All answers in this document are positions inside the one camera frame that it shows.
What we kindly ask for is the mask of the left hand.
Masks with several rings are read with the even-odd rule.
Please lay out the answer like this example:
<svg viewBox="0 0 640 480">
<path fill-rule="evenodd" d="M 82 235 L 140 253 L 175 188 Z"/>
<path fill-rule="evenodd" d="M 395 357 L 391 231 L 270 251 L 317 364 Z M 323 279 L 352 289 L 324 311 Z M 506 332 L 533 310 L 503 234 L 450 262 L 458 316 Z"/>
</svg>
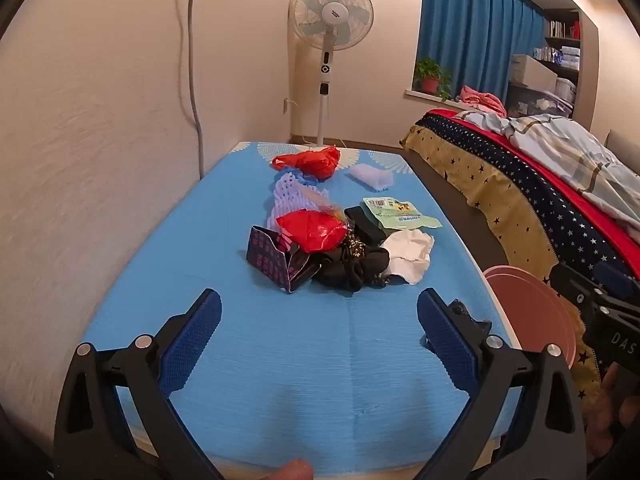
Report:
<svg viewBox="0 0 640 480">
<path fill-rule="evenodd" d="M 314 467 L 306 460 L 296 458 L 270 472 L 265 480 L 314 480 Z"/>
</svg>

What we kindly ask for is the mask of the right hand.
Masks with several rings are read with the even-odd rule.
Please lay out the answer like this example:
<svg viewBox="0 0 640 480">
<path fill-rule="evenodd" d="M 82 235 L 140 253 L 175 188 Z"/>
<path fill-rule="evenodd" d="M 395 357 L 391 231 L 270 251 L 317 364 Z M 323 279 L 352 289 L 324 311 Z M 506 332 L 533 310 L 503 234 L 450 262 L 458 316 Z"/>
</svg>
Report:
<svg viewBox="0 0 640 480">
<path fill-rule="evenodd" d="M 586 449 L 588 460 L 605 456 L 613 446 L 611 426 L 620 422 L 629 428 L 639 413 L 639 397 L 628 393 L 624 400 L 614 399 L 614 390 L 620 382 L 620 371 L 617 363 L 613 363 L 604 376 L 601 392 L 597 401 L 592 404 L 585 418 Z"/>
</svg>

